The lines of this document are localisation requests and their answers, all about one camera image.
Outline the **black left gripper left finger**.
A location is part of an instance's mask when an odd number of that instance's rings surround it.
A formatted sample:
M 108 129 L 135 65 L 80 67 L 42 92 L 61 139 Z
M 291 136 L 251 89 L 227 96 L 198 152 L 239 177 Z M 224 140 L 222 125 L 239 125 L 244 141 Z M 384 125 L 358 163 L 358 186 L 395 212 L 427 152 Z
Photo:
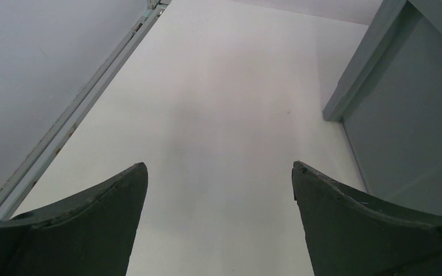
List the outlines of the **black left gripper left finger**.
M 148 187 L 144 163 L 0 220 L 0 275 L 125 275 Z

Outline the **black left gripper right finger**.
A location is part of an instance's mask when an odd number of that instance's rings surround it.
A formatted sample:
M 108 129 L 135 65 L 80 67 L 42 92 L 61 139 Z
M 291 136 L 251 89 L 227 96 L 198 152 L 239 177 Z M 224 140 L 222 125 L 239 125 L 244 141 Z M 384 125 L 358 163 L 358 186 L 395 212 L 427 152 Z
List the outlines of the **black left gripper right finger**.
M 300 161 L 292 187 L 315 275 L 442 275 L 442 216 L 381 200 Z

